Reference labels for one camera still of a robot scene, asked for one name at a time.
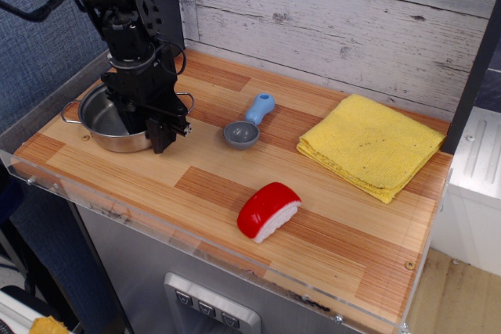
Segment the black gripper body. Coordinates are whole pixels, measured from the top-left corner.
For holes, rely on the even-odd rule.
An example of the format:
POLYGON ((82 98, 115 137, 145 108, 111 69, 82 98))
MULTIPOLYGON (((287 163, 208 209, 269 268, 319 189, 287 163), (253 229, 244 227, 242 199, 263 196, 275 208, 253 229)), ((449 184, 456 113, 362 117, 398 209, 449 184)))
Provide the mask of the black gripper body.
POLYGON ((110 57, 112 73, 105 73, 101 79, 107 86, 108 98, 117 108, 117 100, 125 100, 143 106, 150 117, 164 119, 179 135, 191 132, 186 119, 191 111, 175 91, 178 71, 170 43, 150 46, 147 56, 137 60, 118 60, 110 57))

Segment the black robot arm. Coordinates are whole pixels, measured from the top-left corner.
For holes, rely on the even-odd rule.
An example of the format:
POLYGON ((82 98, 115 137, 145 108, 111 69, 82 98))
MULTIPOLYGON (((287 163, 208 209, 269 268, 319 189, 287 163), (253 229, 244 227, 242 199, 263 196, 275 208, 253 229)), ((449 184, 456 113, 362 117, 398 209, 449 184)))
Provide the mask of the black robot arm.
MULTIPOLYGON (((3 8, 39 22, 64 0, 48 0, 26 13, 3 8)), ((160 10, 152 0, 75 0, 106 42, 113 71, 78 101, 77 122, 98 145, 116 153, 152 149, 162 153, 178 135, 187 136, 192 111, 175 84, 182 73, 175 65, 175 42, 163 35, 160 10)))

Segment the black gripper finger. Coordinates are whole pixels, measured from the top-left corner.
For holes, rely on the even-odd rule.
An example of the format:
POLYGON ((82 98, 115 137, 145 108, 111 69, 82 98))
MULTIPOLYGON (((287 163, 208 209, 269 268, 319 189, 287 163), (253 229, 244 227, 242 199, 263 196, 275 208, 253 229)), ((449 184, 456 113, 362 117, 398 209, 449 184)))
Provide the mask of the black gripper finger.
POLYGON ((146 131, 146 109, 130 101, 117 100, 118 114, 129 134, 146 131))
POLYGON ((176 132, 171 123, 164 119, 150 117, 146 121, 146 130, 155 154, 161 154, 176 141, 176 132))

